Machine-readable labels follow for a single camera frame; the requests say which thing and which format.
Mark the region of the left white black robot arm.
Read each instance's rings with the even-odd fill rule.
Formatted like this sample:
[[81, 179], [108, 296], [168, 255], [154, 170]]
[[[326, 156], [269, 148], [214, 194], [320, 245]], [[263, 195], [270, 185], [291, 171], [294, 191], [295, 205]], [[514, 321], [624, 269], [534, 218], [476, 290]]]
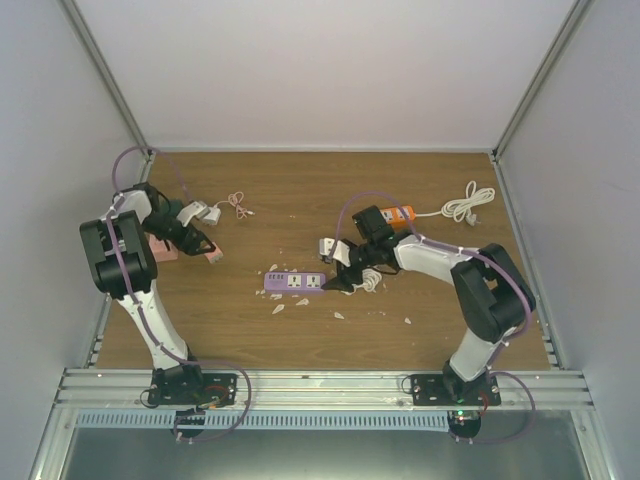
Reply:
[[129, 314], [149, 349], [152, 384], [171, 388], [185, 404], [203, 398], [206, 380], [162, 304], [148, 237], [167, 241], [192, 257], [215, 253], [216, 245], [193, 224], [195, 219], [210, 223], [217, 215], [196, 200], [175, 212], [171, 202], [145, 182], [115, 193], [102, 217], [79, 227], [94, 284]]

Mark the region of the orange power strip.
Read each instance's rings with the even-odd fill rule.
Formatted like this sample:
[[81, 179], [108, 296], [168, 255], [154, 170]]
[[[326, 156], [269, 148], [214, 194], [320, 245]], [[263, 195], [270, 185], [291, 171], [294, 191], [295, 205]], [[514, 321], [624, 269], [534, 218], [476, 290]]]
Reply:
[[388, 207], [380, 210], [384, 220], [394, 229], [401, 230], [408, 227], [408, 222], [413, 222], [416, 214], [409, 205]]

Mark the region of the small pink plug adapter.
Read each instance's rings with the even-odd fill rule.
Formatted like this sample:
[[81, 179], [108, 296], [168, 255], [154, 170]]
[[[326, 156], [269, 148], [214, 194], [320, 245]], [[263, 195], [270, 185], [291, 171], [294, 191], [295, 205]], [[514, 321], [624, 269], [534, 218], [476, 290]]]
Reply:
[[224, 254], [220, 247], [216, 243], [213, 243], [211, 250], [205, 253], [204, 256], [211, 264], [213, 264], [220, 261]]

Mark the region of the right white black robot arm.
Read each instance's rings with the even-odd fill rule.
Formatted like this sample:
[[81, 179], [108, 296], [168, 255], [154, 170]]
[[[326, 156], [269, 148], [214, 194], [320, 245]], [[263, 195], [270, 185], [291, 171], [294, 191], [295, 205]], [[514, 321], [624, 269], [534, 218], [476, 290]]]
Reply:
[[480, 249], [454, 246], [419, 234], [413, 227], [394, 229], [376, 206], [353, 215], [363, 242], [324, 237], [319, 256], [336, 263], [336, 276], [324, 290], [352, 293], [364, 271], [388, 266], [416, 272], [451, 285], [466, 332], [442, 371], [444, 396], [464, 405], [488, 378], [489, 366], [513, 337], [530, 326], [536, 300], [514, 261], [499, 244]]

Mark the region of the purple power strip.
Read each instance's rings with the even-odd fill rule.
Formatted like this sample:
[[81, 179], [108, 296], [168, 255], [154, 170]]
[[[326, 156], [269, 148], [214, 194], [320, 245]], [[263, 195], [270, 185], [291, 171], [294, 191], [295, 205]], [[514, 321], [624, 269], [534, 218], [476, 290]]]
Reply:
[[322, 290], [324, 273], [272, 271], [264, 276], [263, 288], [273, 294], [314, 293]]

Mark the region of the pink cube socket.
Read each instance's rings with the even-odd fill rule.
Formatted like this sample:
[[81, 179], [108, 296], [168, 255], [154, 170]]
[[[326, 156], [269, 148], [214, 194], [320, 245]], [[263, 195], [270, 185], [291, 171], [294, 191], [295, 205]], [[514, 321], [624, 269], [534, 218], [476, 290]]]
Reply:
[[170, 242], [166, 240], [160, 240], [156, 236], [150, 235], [148, 243], [154, 259], [158, 263], [174, 261], [178, 259], [179, 253]]

